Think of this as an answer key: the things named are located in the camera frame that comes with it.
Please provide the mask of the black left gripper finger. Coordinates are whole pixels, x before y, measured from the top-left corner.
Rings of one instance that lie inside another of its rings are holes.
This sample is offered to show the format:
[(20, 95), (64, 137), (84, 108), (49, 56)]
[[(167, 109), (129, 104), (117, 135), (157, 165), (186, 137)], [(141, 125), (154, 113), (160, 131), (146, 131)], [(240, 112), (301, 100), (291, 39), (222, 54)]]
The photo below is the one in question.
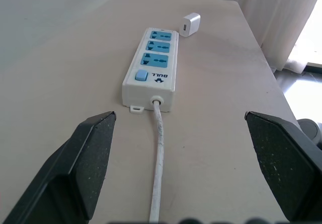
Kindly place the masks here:
[(108, 167), (114, 111), (80, 123), (43, 164), (5, 223), (88, 223)]
[(249, 111), (245, 120), (261, 172), (285, 217), (321, 222), (321, 149), (296, 125)]

